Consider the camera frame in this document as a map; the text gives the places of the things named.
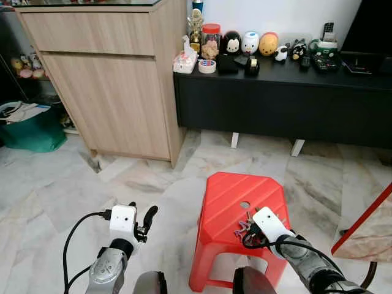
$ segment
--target red plastic stool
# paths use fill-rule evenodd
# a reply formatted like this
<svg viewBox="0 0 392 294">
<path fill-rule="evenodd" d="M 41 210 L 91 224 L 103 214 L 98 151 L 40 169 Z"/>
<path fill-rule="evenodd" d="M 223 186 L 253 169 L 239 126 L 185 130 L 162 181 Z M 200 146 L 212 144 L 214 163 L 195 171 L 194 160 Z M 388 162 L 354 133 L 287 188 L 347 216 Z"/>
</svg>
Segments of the red plastic stool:
<svg viewBox="0 0 392 294">
<path fill-rule="evenodd" d="M 248 202 L 244 209 L 241 202 Z M 216 173 L 207 180 L 206 193 L 200 213 L 195 255 L 189 286 L 202 292 L 205 285 L 232 288 L 233 283 L 208 279 L 215 256 L 221 253 L 251 255 L 264 259 L 268 266 L 266 277 L 276 287 L 286 261 L 275 257 L 267 248 L 247 249 L 234 235 L 239 221 L 246 221 L 246 211 L 253 215 L 256 207 L 268 206 L 290 228 L 284 191 L 281 185 L 265 176 L 236 173 Z"/>
</svg>

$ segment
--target cabinet drawer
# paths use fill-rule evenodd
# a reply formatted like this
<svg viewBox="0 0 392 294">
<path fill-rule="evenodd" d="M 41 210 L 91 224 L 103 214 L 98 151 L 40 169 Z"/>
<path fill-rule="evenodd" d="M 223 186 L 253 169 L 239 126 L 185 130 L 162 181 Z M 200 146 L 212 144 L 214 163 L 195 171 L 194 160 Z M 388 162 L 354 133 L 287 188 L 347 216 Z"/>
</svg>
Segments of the cabinet drawer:
<svg viewBox="0 0 392 294">
<path fill-rule="evenodd" d="M 40 51 L 154 55 L 148 13 L 22 13 Z"/>
</svg>

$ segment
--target television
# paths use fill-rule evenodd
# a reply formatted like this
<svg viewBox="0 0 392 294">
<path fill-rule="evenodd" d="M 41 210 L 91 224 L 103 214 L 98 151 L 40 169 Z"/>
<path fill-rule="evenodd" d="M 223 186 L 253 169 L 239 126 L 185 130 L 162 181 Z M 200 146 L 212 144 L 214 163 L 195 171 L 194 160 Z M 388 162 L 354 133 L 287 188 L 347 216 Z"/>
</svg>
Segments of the television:
<svg viewBox="0 0 392 294">
<path fill-rule="evenodd" d="M 392 56 L 392 1 L 362 0 L 341 52 Z"/>
<path fill-rule="evenodd" d="M 341 48 L 346 63 L 392 73 L 392 1 L 362 0 Z"/>
</svg>

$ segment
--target white wall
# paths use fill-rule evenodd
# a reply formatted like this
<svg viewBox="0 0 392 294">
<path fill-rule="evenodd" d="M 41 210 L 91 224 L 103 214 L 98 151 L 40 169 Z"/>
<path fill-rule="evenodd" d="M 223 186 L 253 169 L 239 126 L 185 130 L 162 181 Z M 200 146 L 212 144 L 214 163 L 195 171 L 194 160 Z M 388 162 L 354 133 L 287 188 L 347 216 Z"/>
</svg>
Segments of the white wall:
<svg viewBox="0 0 392 294">
<path fill-rule="evenodd" d="M 339 47 L 342 45 L 361 0 L 204 0 L 205 23 L 219 23 L 222 33 L 231 29 L 241 34 L 254 30 L 274 31 L 280 43 L 295 37 L 321 36 L 324 23 L 334 22 Z M 192 6 L 188 0 L 189 11 Z"/>
</svg>

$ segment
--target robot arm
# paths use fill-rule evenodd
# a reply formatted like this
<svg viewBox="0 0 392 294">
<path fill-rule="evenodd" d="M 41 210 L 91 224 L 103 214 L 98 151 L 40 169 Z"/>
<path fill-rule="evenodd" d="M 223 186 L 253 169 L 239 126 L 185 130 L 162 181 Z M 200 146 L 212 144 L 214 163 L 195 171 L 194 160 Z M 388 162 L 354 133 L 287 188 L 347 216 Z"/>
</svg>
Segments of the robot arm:
<svg viewBox="0 0 392 294">
<path fill-rule="evenodd" d="M 253 221 L 260 229 L 259 232 L 263 233 L 268 239 L 272 253 L 289 262 L 299 275 L 302 283 L 312 294 L 372 294 L 355 283 L 347 281 L 340 269 L 331 260 L 323 258 L 304 238 L 296 237 L 293 232 L 287 230 L 268 207 L 264 207 L 255 213 Z M 262 287 L 259 287 L 260 283 L 256 282 L 255 279 L 250 281 L 249 277 L 256 276 L 254 271 L 250 268 L 243 269 L 241 273 L 242 289 L 238 293 L 276 293 L 265 278 Z"/>
<path fill-rule="evenodd" d="M 110 216 L 110 236 L 113 240 L 109 247 L 103 247 L 97 260 L 89 270 L 89 285 L 86 294 L 117 294 L 124 284 L 124 272 L 128 260 L 136 253 L 138 242 L 147 241 L 147 233 L 157 213 L 158 207 L 151 207 L 138 227 L 136 204 L 116 205 Z M 135 286 L 134 293 L 166 293 L 163 273 L 147 272 L 142 274 Z"/>
</svg>

